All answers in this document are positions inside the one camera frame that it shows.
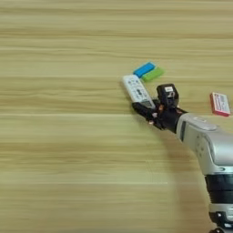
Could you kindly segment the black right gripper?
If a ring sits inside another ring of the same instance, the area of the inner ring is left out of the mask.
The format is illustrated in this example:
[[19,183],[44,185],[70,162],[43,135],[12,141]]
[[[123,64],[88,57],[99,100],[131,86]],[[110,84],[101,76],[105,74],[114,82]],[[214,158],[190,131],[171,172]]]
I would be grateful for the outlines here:
[[180,117],[186,114],[186,111],[176,106],[161,105],[159,99],[152,100],[155,108],[149,108],[139,102],[132,104],[133,109],[150,124],[160,130],[170,130],[172,133],[177,133],[177,123]]

